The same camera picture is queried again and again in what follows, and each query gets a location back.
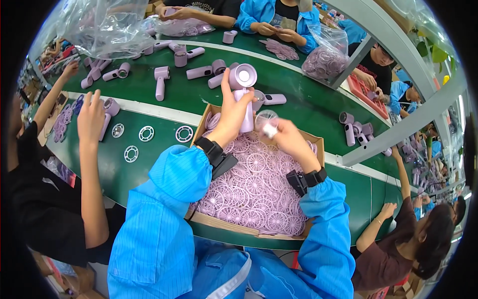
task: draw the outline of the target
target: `plastic bag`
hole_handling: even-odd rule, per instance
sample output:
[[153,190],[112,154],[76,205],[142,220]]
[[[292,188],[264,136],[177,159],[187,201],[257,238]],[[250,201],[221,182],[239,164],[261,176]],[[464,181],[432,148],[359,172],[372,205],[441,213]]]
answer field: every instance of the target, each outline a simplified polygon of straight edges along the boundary
[[68,167],[58,160],[57,157],[50,157],[46,163],[44,160],[42,160],[40,163],[42,163],[43,166],[48,168],[48,170],[56,174],[60,179],[70,186],[72,185],[73,180],[76,178],[73,171],[68,169]]
[[81,54],[132,58],[154,45],[141,29],[148,0],[69,0],[57,16],[57,34]]
[[319,47],[302,64],[305,74],[314,79],[327,79],[340,74],[348,61],[348,39],[345,31],[324,25],[308,25]]
[[434,45],[458,60],[450,38],[423,0],[385,0],[385,2],[402,17],[415,22],[415,27]]
[[[204,11],[203,9],[194,6],[188,8]],[[170,10],[171,9],[169,9],[165,15],[174,13],[174,11],[169,12]],[[214,30],[215,28],[210,24],[193,18],[185,20],[167,20],[165,22],[159,20],[158,27],[156,28],[156,31],[159,34],[167,36],[195,36]]]

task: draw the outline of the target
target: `green workbench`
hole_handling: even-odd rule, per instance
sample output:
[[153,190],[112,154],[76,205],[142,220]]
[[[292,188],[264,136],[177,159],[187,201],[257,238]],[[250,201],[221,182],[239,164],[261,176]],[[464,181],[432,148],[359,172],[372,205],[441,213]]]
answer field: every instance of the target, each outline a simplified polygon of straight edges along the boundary
[[[266,94],[282,93],[287,98],[287,103],[284,105],[263,106],[262,109],[273,109],[280,117],[292,120],[299,129],[323,137],[326,152],[344,155],[358,147],[358,145],[354,147],[346,145],[344,127],[338,122],[338,115],[342,111],[353,114],[355,119],[361,123],[372,123],[375,135],[383,133],[388,128],[383,121],[349,97],[304,77],[293,69],[274,63],[270,61],[271,59],[265,60],[253,55],[216,48],[217,44],[222,44],[221,30],[186,39],[205,43],[201,46],[206,49],[203,55],[189,60],[186,67],[174,67],[173,53],[166,48],[152,55],[143,55],[136,60],[113,61],[103,73],[114,70],[121,63],[127,61],[131,64],[128,77],[108,82],[100,79],[88,89],[80,87],[80,81],[89,72],[89,68],[81,65],[79,73],[65,85],[64,90],[86,93],[100,89],[102,96],[134,100],[201,115],[207,103],[221,105],[221,90],[220,88],[210,89],[207,86],[209,79],[207,77],[187,80],[185,71],[210,65],[212,61],[220,58],[225,60],[227,65],[233,62],[253,65],[258,73],[258,80],[254,86],[256,89]],[[275,55],[258,42],[260,39],[263,37],[239,33],[234,44],[228,46],[274,58]],[[188,45],[187,50],[195,47]],[[300,54],[299,56],[301,60],[285,62],[300,67],[305,60],[305,55]],[[154,97],[156,81],[153,70],[159,66],[171,67],[171,78],[165,81],[165,98],[161,102]],[[111,129],[119,122],[125,125],[125,132],[120,138],[113,138]],[[150,125],[155,130],[154,138],[147,143],[138,139],[138,132],[145,125]],[[119,204],[127,206],[128,190],[148,179],[149,169],[164,149],[173,144],[180,144],[176,141],[174,133],[181,125],[183,124],[124,110],[113,117],[98,151],[98,169],[105,195]],[[139,150],[138,159],[134,163],[127,163],[123,157],[124,150],[129,145],[135,145]],[[49,138],[47,146],[66,166],[80,175],[76,117],[73,117],[68,125],[65,140],[55,143],[53,138]],[[393,158],[376,155],[362,164],[380,172],[389,173],[392,177],[398,176]],[[396,186],[330,164],[326,164],[325,167],[333,180],[346,185],[346,203],[350,206],[352,244],[355,244],[370,220],[379,213],[384,202],[399,204],[402,202]],[[302,244],[302,241],[258,239],[251,235],[212,228],[195,222],[190,224],[195,235],[225,243],[283,250],[298,249]],[[387,225],[385,224],[378,238],[386,233],[386,230]]]

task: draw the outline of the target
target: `black wrist strap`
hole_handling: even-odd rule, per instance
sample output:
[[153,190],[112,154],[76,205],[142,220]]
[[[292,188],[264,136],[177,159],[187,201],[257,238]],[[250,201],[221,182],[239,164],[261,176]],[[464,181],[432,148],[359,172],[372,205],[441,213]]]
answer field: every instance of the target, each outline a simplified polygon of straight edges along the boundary
[[210,141],[205,137],[199,137],[194,141],[194,144],[200,146],[209,159],[209,163],[212,166],[213,180],[231,169],[238,162],[231,153],[225,154],[223,149],[215,141]]
[[295,170],[292,170],[285,175],[285,178],[297,194],[302,197],[307,193],[307,188],[312,188],[325,181],[327,178],[327,172],[324,168],[321,168],[319,172],[314,170],[308,174],[305,174],[304,172],[297,173]]

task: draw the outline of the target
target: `red tray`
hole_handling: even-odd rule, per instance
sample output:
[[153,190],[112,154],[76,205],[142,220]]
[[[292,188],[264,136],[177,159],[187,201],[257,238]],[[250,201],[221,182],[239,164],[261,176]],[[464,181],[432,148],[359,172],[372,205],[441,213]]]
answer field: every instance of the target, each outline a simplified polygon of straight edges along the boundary
[[348,86],[350,87],[350,91],[356,95],[359,99],[364,101],[367,105],[372,107],[381,117],[384,119],[388,119],[388,112],[385,109],[385,104],[380,101],[374,101],[367,97],[367,91],[370,89],[365,85],[365,83],[357,78],[354,74],[347,77]]

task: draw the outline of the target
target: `box of fan grilles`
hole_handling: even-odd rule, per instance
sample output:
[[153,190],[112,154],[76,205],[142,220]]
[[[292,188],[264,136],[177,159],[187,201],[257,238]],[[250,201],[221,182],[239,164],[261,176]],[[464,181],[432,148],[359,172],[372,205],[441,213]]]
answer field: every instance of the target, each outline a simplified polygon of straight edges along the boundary
[[[207,105],[193,140],[212,131],[220,112],[221,107]],[[323,166],[324,139],[300,133]],[[312,220],[302,213],[300,198],[285,178],[293,169],[302,171],[300,165],[274,141],[259,139],[256,132],[240,133],[224,152],[239,162],[211,182],[207,194],[190,206],[185,219],[196,209],[194,222],[257,238],[304,240]]]

